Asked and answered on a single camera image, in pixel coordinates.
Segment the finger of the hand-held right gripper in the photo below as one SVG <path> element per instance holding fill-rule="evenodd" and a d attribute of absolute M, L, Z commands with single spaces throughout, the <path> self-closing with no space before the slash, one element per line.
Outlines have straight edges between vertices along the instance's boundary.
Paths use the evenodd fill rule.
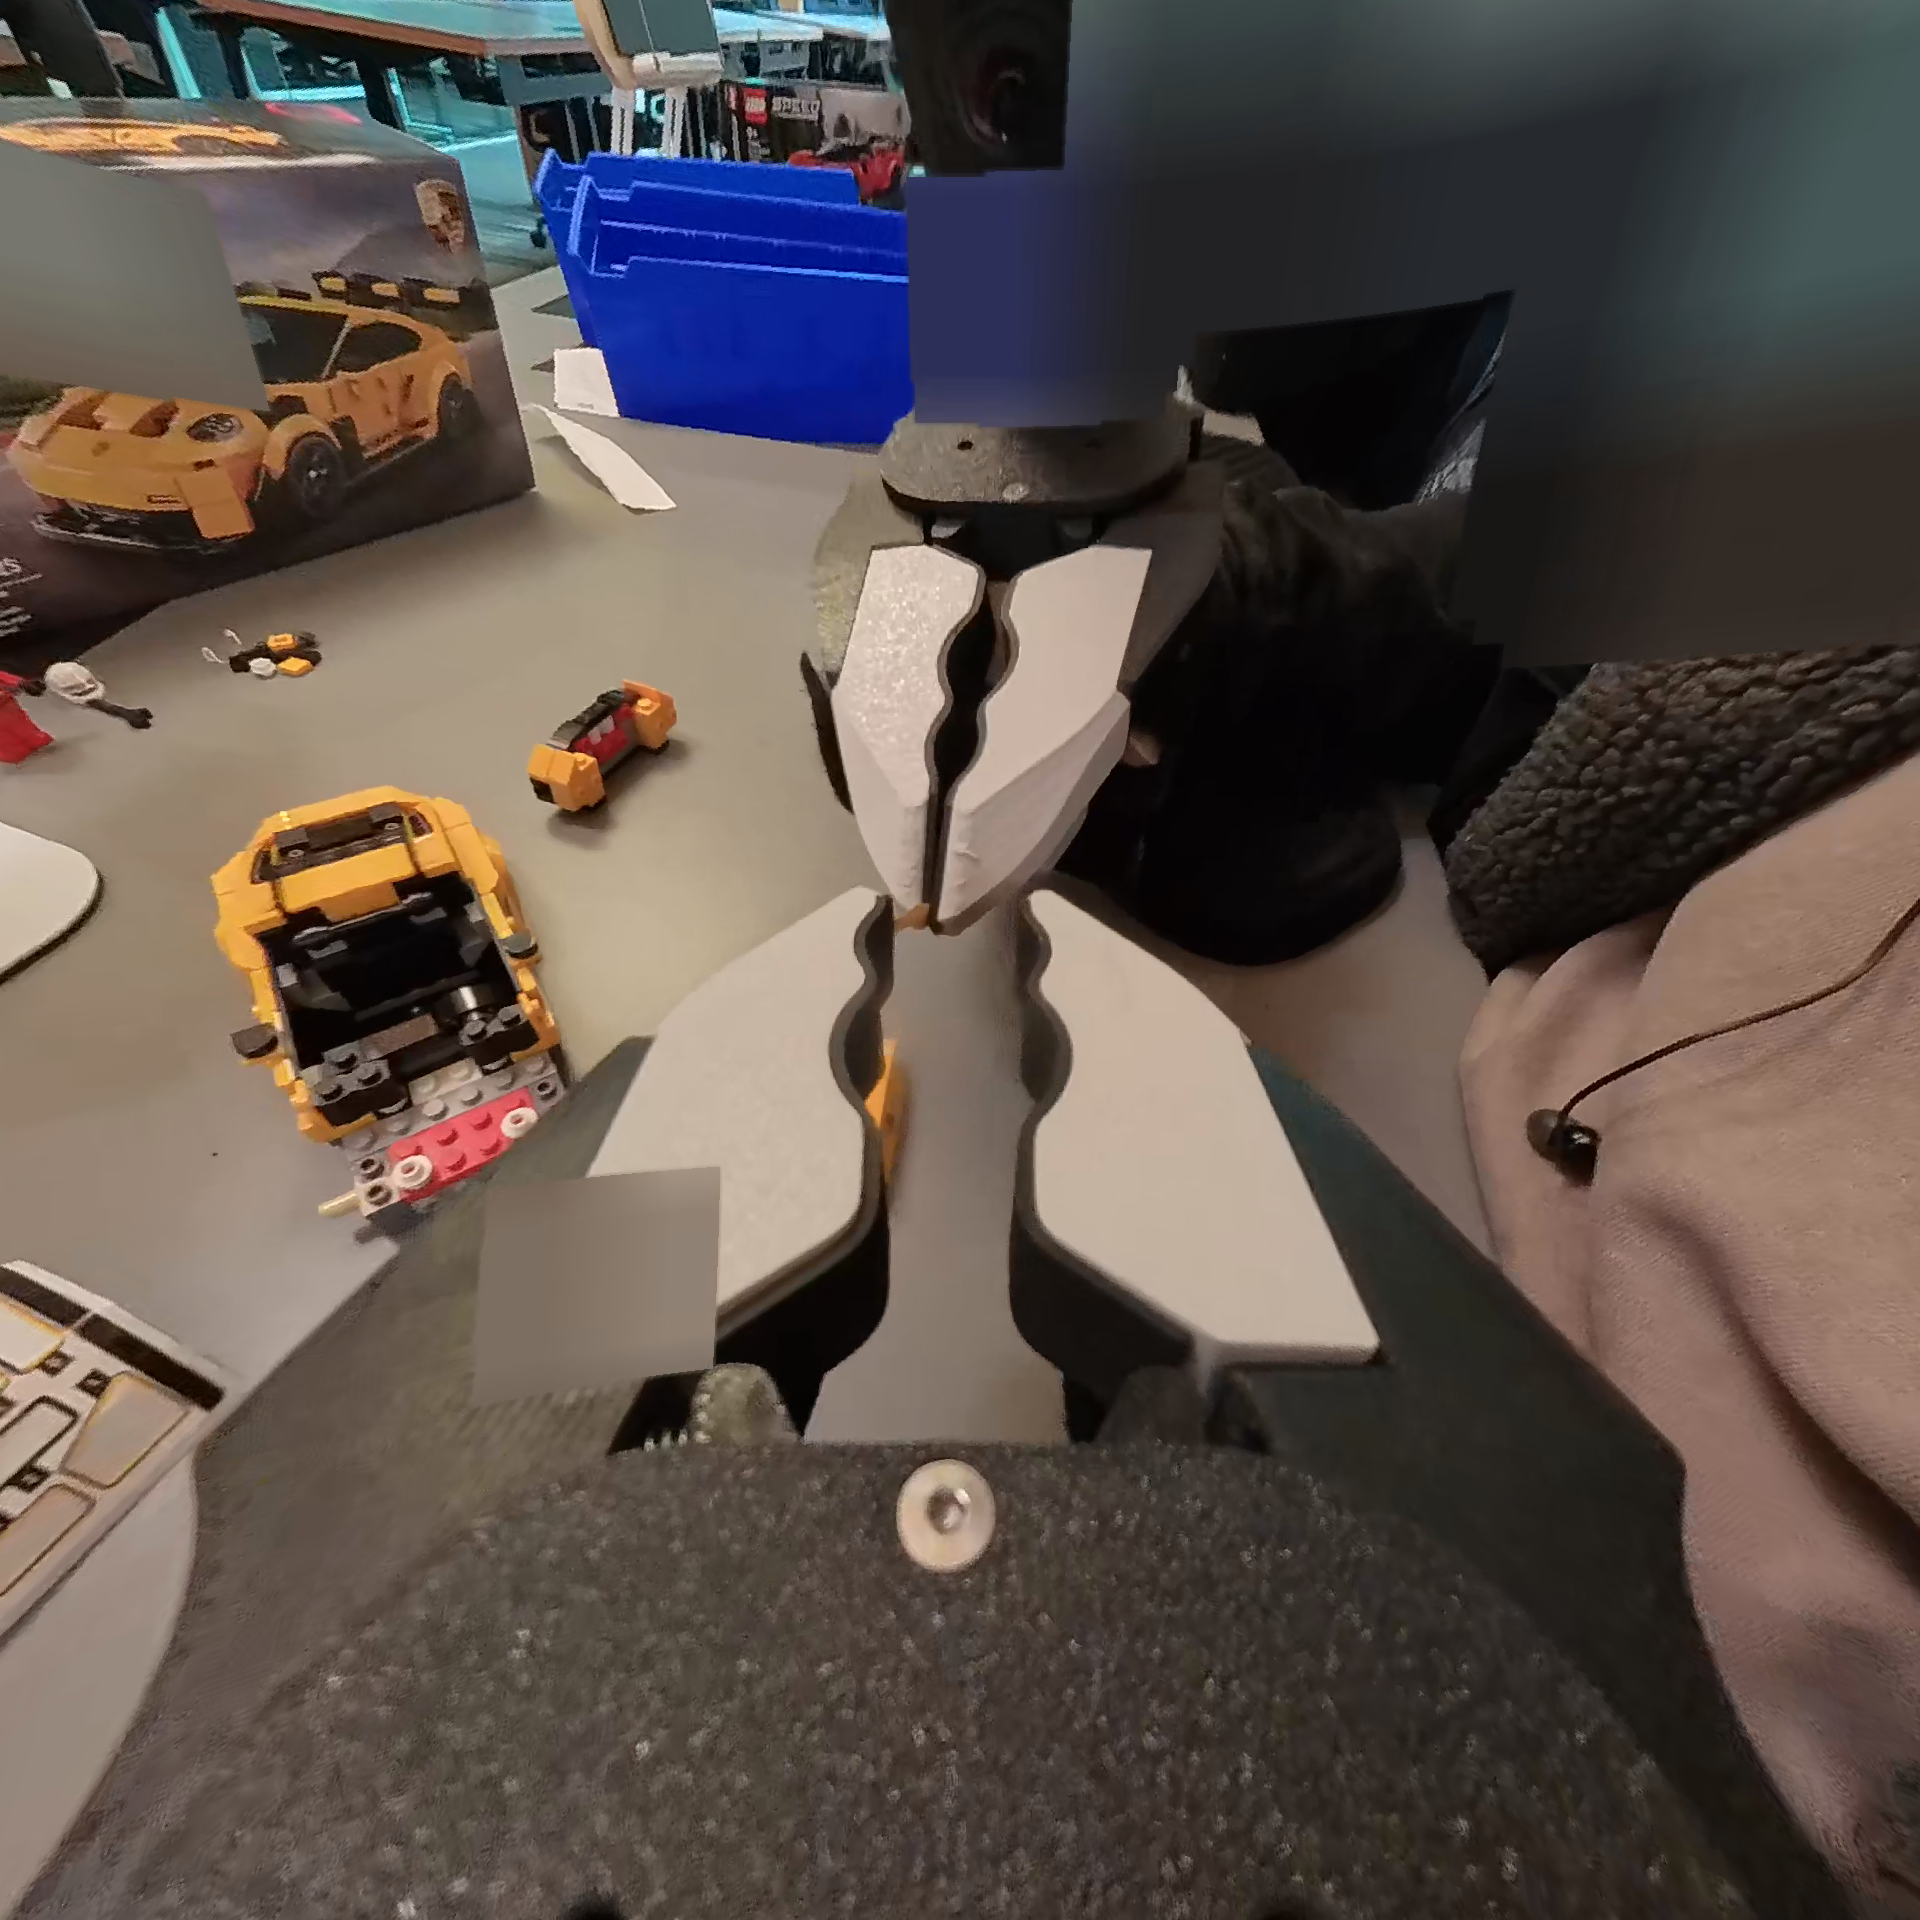
<path fill-rule="evenodd" d="M 948 664 L 988 607 L 979 564 L 937 545 L 870 551 L 830 713 L 855 827 L 895 911 L 937 902 L 937 734 Z"/>
<path fill-rule="evenodd" d="M 1151 553 L 1092 545 L 1015 577 L 1000 596 L 1012 662 L 950 790 L 937 923 L 973 923 L 1053 867 L 1119 761 L 1119 671 Z"/>

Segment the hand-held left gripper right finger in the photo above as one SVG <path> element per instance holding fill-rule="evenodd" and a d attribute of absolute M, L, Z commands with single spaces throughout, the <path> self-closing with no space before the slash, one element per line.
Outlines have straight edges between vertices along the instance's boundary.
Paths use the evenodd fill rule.
<path fill-rule="evenodd" d="M 1382 1342 L 1254 1051 L 1193 983 L 1051 887 L 1015 912 L 1009 1305 L 1095 1433 L 1143 1371 L 1361 1370 Z"/>

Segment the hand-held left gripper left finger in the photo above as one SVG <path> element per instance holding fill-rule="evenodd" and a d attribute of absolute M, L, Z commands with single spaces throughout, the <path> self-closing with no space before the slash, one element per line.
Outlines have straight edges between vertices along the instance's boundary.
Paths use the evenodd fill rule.
<path fill-rule="evenodd" d="M 595 1179 L 717 1178 L 713 1364 L 749 1364 L 805 1433 L 889 1305 L 880 1012 L 895 911 L 855 887 L 724 964 L 654 1033 Z"/>

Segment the white sticker sheet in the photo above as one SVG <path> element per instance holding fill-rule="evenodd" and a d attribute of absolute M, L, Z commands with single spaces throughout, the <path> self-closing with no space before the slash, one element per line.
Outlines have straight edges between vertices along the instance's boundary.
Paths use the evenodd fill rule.
<path fill-rule="evenodd" d="M 235 1382 L 128 1307 L 3 1262 L 3 1638 L 219 1427 Z"/>

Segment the orange red black lego subassembly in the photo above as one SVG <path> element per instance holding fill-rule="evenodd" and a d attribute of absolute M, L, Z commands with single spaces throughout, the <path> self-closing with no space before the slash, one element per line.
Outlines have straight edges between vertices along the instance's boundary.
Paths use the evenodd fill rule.
<path fill-rule="evenodd" d="M 604 807 L 622 771 L 657 758 L 676 722 L 679 710 L 663 688 L 629 679 L 599 692 L 532 748 L 526 776 L 534 798 L 564 814 Z"/>

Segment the yellow lego car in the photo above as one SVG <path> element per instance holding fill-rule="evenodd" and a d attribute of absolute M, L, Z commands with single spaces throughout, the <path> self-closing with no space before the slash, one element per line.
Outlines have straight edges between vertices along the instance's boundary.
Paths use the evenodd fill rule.
<path fill-rule="evenodd" d="M 400 1239 L 563 1104 L 539 940 L 464 806 L 376 785 L 286 807 L 209 894 L 252 1009 L 233 1051 L 342 1158 L 325 1216 Z"/>

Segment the lego box with red car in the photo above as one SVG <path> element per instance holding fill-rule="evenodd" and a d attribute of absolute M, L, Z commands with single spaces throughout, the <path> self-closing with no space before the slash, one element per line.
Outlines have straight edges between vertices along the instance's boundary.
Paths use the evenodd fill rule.
<path fill-rule="evenodd" d="M 724 80 L 721 143 L 733 160 L 839 164 L 905 156 L 905 97 L 814 80 Z"/>

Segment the lego set box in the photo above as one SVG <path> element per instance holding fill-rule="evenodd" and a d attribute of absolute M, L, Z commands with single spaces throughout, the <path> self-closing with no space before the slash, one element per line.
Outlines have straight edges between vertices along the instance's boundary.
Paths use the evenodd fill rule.
<path fill-rule="evenodd" d="M 27 674 L 188 594 L 479 512 L 532 484 L 487 262 L 459 163 L 336 105 L 5 100 L 5 323 L 55 270 L 118 254 L 109 223 L 61 210 L 145 188 L 207 215 L 142 223 L 156 248 L 89 306 L 86 330 L 177 320 L 217 294 L 256 362 L 246 398 L 5 358 L 3 640 Z"/>

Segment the blue plastic bin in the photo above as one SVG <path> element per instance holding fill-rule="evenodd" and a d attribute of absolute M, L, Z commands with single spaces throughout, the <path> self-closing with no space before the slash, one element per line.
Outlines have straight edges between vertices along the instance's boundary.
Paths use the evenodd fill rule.
<path fill-rule="evenodd" d="M 638 256 L 590 288 L 625 419 L 878 446 L 915 410 L 902 274 Z"/>
<path fill-rule="evenodd" d="M 564 227 L 566 258 L 612 278 L 638 262 L 905 280 L 905 218 L 839 200 L 689 183 L 657 167 L 588 175 Z"/>
<path fill-rule="evenodd" d="M 635 167 L 657 167 L 667 177 L 679 177 L 689 183 L 715 183 L 724 190 L 743 190 L 743 193 L 761 193 L 761 194 L 779 194 L 779 196 L 795 196 L 795 200 L 817 200 L 817 201 L 861 201 L 856 196 L 856 182 L 849 171 L 844 169 L 820 169 L 820 167 L 795 167 L 795 164 L 779 164 L 779 163 L 749 163 L 749 160 L 707 160 L 707 158 L 657 158 L 656 154 L 638 154 L 638 156 L 615 156 L 615 154 L 592 154 L 588 160 L 566 163 L 559 156 L 547 156 L 542 160 L 542 169 L 534 179 L 534 196 L 539 210 L 544 215 L 547 234 L 558 252 L 558 262 L 566 278 L 566 288 L 572 294 L 574 308 L 582 316 L 588 308 L 588 286 L 599 282 L 612 282 L 623 278 L 633 267 L 654 267 L 661 264 L 654 262 L 638 262 L 629 270 L 617 273 L 612 278 L 600 278 L 599 273 L 580 273 L 574 262 L 566 258 L 564 244 L 564 227 L 569 223 L 572 204 L 577 194 L 577 188 L 585 183 L 588 175 L 604 175 L 609 171 L 612 177 L 629 175 Z M 663 264 L 667 267 L 695 267 L 680 264 Z M 697 270 L 748 270 L 748 267 L 697 267 Z"/>

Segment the white paper scrap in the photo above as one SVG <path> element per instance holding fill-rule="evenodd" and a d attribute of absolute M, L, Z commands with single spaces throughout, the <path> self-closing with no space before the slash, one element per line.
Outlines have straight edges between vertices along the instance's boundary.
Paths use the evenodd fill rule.
<path fill-rule="evenodd" d="M 661 514 L 676 511 L 672 494 L 623 446 L 599 428 L 536 402 L 523 402 L 520 415 L 542 423 L 590 480 L 623 512 Z"/>

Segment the pale chair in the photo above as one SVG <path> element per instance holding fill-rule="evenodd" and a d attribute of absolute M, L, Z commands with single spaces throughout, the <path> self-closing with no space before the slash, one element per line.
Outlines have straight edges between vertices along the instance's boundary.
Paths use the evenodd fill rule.
<path fill-rule="evenodd" d="M 609 83 L 612 154 L 635 156 L 640 97 L 663 97 L 657 158 L 689 156 L 689 98 L 724 80 L 708 2 L 574 2 L 592 58 Z"/>

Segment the beige hoodie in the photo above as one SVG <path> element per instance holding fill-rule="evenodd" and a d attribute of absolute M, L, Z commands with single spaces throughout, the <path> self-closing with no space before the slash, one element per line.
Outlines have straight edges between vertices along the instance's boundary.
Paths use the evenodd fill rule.
<path fill-rule="evenodd" d="M 1916 884 L 1905 759 L 1672 911 L 1503 970 L 1461 1056 L 1494 1258 L 1680 1455 L 1718 1678 L 1873 1916 L 1916 1916 L 1916 926 L 1851 988 L 1597 1090 L 1589 1185 L 1527 1119 L 1831 988 Z"/>

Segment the black fleece jacket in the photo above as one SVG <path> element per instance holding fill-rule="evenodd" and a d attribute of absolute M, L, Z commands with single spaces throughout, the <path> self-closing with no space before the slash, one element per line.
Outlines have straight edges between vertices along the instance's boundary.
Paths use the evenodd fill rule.
<path fill-rule="evenodd" d="M 1441 834 L 1451 921 L 1488 979 L 1563 954 L 1916 746 L 1916 647 L 1600 664 Z"/>

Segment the white rounded pad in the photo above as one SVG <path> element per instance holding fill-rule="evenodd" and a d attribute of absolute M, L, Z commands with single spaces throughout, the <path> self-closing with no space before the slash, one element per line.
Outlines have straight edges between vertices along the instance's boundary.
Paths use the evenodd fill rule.
<path fill-rule="evenodd" d="M 76 848 L 3 823 L 3 982 L 77 931 L 103 898 L 103 878 Z"/>

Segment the wooden topped desk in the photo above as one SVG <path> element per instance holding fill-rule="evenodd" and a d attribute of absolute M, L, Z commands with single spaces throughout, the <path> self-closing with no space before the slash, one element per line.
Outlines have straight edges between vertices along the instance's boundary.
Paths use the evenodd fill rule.
<path fill-rule="evenodd" d="M 235 97 L 252 94 L 245 33 L 262 31 L 347 63 L 373 116 L 401 129 L 392 73 L 435 60 L 487 65 L 500 104 L 526 113 L 596 100 L 609 83 L 572 6 L 481 2 L 204 2 Z M 724 80 L 872 83 L 895 90 L 894 40 L 876 12 L 711 6 Z"/>

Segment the black drawstring with bead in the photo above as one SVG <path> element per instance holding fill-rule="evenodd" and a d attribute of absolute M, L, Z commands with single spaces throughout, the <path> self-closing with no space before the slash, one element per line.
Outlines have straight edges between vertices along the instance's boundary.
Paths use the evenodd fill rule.
<path fill-rule="evenodd" d="M 1849 994 L 1853 988 L 1872 979 L 1872 975 L 1876 975 L 1885 964 L 1885 960 L 1891 960 L 1900 943 L 1905 937 L 1909 931 L 1916 929 L 1916 923 L 1918 898 L 1909 902 L 1902 914 L 1881 932 L 1881 937 L 1857 962 L 1853 962 L 1840 977 L 1825 982 L 1821 988 L 1800 993 L 1791 1000 L 1775 1002 L 1757 1012 L 1748 1012 L 1729 1023 L 1691 1031 L 1684 1039 L 1668 1041 L 1665 1044 L 1653 1047 L 1611 1067 L 1609 1073 L 1597 1075 L 1587 1087 L 1566 1096 L 1559 1104 L 1532 1111 L 1525 1123 L 1527 1148 L 1569 1185 L 1590 1185 L 1600 1160 L 1600 1130 L 1590 1120 L 1583 1120 L 1582 1114 L 1595 1099 L 1597 1092 L 1619 1088 L 1620 1083 L 1647 1073 L 1649 1067 L 1675 1060 L 1689 1051 L 1711 1047 L 1721 1041 L 1729 1041 L 1742 1033 L 1753 1033 L 1755 1028 L 1765 1028 L 1789 1018 L 1798 1018 L 1825 1002 L 1835 1002 Z"/>

